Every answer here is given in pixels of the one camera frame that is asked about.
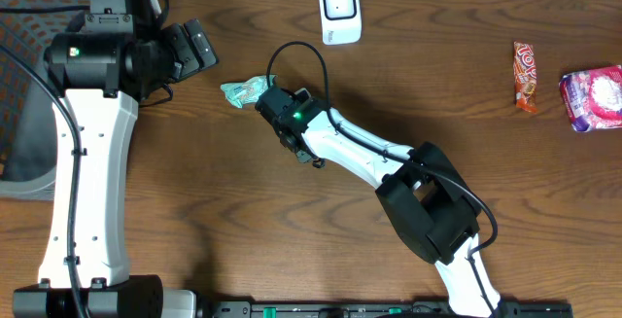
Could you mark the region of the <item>red Toto snack wrapper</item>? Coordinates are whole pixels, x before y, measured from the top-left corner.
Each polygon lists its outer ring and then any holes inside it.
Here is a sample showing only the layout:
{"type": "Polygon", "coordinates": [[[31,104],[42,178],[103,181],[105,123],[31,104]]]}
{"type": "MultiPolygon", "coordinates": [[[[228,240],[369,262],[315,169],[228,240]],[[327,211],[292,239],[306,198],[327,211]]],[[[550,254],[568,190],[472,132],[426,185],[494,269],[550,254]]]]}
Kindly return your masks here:
{"type": "Polygon", "coordinates": [[[529,113],[536,112],[536,60],[533,46],[515,42],[513,58],[515,105],[529,113]]]}

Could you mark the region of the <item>mint green packet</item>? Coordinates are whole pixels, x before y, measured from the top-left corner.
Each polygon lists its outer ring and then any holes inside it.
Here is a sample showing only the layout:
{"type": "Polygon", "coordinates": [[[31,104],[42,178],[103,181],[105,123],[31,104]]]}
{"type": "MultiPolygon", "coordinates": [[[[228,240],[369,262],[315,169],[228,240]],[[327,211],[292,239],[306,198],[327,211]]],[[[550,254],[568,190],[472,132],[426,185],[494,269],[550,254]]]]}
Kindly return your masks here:
{"type": "Polygon", "coordinates": [[[242,109],[247,104],[256,103],[274,82],[275,75],[255,76],[245,82],[226,83],[220,86],[225,99],[235,108],[242,109]]]}

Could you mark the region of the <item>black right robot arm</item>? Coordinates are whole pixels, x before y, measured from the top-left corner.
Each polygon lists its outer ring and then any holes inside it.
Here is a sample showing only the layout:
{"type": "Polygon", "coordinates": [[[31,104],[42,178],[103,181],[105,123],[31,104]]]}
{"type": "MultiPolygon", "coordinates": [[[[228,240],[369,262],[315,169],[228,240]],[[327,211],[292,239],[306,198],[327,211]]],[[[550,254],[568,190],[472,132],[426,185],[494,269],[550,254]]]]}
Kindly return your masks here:
{"type": "Polygon", "coordinates": [[[399,239],[436,267],[455,314],[500,316],[501,296],[479,254],[493,241],[480,239],[477,218],[492,212],[438,147],[385,140],[306,89],[273,86],[255,108],[300,160],[317,168],[334,162],[373,188],[399,239]]]}

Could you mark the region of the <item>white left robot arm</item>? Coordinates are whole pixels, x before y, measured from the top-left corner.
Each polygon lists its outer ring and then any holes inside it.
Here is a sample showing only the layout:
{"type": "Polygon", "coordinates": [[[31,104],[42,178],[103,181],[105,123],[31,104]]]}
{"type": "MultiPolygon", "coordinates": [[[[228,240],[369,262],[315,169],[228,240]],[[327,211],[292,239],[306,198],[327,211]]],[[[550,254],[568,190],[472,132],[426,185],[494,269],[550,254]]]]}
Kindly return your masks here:
{"type": "Polygon", "coordinates": [[[218,63],[200,23],[168,23],[169,0],[90,0],[81,28],[56,35],[38,85],[51,99],[57,153],[52,225],[36,284],[16,317],[208,317],[192,290],[134,275],[124,197],[141,103],[218,63]]]}

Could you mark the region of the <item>purple Carefree pad pack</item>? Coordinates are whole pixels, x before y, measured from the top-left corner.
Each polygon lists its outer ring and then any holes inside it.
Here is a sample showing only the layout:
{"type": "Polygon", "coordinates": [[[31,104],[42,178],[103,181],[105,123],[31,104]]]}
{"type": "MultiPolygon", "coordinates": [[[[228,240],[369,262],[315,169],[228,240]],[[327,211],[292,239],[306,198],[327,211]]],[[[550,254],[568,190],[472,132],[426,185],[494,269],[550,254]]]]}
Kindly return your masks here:
{"type": "Polygon", "coordinates": [[[576,132],[621,127],[620,65],[567,74],[559,89],[576,132]]]}

